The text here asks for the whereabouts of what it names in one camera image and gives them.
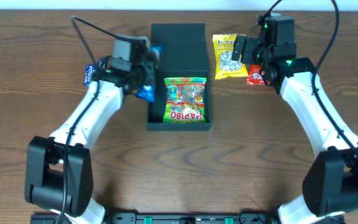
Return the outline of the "yellow sunflower seed bag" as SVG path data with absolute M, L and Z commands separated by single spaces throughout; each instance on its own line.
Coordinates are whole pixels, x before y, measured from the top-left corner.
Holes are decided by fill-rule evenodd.
M 237 34 L 214 34 L 213 45 L 216 59 L 215 79 L 247 77 L 246 66 L 239 60 L 232 60 Z

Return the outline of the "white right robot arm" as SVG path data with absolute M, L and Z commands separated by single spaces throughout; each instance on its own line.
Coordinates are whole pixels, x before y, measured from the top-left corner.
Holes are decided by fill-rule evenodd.
M 301 195 L 279 206 L 269 222 L 336 222 L 358 210 L 358 135 L 330 102 L 311 60 L 297 56 L 293 18 L 264 14 L 257 24 L 257 37 L 236 37 L 232 59 L 260 67 L 264 83 L 296 114 L 314 153 Z

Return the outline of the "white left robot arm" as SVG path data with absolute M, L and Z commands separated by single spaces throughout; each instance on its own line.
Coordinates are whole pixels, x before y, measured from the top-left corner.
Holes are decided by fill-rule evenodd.
M 93 197 L 91 150 L 126 95 L 152 101 L 163 47 L 117 40 L 110 57 L 88 66 L 88 90 L 69 118 L 27 148 L 25 201 L 55 212 L 53 223 L 103 223 L 106 209 Z

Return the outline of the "green Haribo gummy bag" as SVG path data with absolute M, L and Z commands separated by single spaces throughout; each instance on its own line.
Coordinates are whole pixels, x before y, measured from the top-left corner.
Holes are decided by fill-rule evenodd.
M 205 77 L 165 78 L 167 101 L 164 123 L 205 123 Z

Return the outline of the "blue Oreo cookie pack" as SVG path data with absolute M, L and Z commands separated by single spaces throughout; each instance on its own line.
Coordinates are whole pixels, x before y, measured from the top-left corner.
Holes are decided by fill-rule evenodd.
M 160 61 L 162 49 L 162 45 L 154 45 L 150 48 L 151 59 L 155 62 L 155 70 L 158 70 L 158 64 Z M 149 103 L 153 103 L 155 101 L 155 84 L 144 84 L 140 86 L 135 96 Z

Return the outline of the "red dried fruit bag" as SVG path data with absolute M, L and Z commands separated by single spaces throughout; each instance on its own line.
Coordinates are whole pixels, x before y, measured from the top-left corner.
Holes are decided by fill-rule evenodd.
M 258 65 L 251 65 L 249 69 L 249 74 L 247 77 L 247 84 L 248 85 L 264 85 L 265 82 L 262 78 L 262 74 L 264 72 L 260 71 L 261 67 Z

